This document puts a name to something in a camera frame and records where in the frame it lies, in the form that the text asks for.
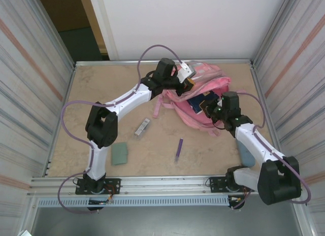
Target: gray floor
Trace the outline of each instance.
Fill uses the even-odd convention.
[[[40,208],[33,236],[46,235],[301,235],[290,203],[266,206],[252,195],[240,212],[228,207],[104,208],[74,215],[62,208]]]
[[[90,27],[59,32],[74,62],[102,61],[95,36]]]

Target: wooden tabletop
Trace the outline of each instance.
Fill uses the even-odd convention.
[[[232,79],[230,90],[245,89],[257,95],[248,64],[219,64]],[[155,65],[142,65],[144,76]],[[124,94],[137,82],[135,65],[79,66],[72,84],[69,101],[87,100],[101,103]],[[127,142],[128,162],[111,165],[111,154],[106,161],[107,176],[180,176],[224,174],[227,168],[240,164],[235,139],[227,131],[212,137],[186,126],[175,110],[161,108],[158,118],[152,118],[156,100],[142,104],[128,113],[118,124],[116,142]],[[262,123],[258,103],[248,96],[240,97],[242,114],[254,123]],[[64,120],[76,136],[86,139],[85,124],[91,106],[75,104],[67,108]],[[134,132],[145,118],[151,120],[140,138]],[[262,135],[271,141],[265,127]],[[179,139],[183,146],[178,163],[175,155]],[[69,176],[85,170],[89,147],[70,138],[61,128],[49,170],[50,177]]]

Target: dark blue book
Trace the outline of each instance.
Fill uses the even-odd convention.
[[[194,96],[191,99],[188,99],[187,102],[189,103],[193,111],[196,114],[199,114],[202,112],[200,104],[205,100],[214,100],[214,99],[219,99],[219,96],[213,91],[207,91],[200,95]]]

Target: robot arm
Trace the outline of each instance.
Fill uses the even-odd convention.
[[[113,107],[92,107],[87,120],[86,131],[88,139],[94,146],[94,155],[90,171],[83,176],[88,190],[99,193],[103,189],[107,153],[117,138],[117,124],[122,117],[140,104],[155,98],[163,90],[174,89],[180,96],[193,88],[194,83],[190,77],[196,74],[195,70],[184,62],[181,63],[181,67],[178,71],[174,61],[163,58],[159,61],[155,71],[148,73],[146,77],[141,79],[137,90],[134,87],[119,98],[105,104],[117,103],[134,92],[130,98]],[[86,171],[90,168],[91,152],[90,148]]]
[[[236,184],[258,191],[262,201],[267,205],[300,197],[299,179],[272,153],[276,153],[297,173],[299,173],[298,161],[277,151],[255,130],[252,121],[247,116],[241,115],[236,92],[226,92],[221,99],[221,105],[218,100],[204,101],[201,108],[213,123],[221,120],[225,129],[243,143],[261,167],[260,172],[242,166],[228,169],[226,174],[228,187],[231,188]]]

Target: purple pen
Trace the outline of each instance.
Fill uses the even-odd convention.
[[[181,149],[182,149],[182,145],[183,145],[183,138],[180,138],[179,143],[178,143],[177,152],[176,152],[175,162],[178,162],[179,154],[181,153]]]

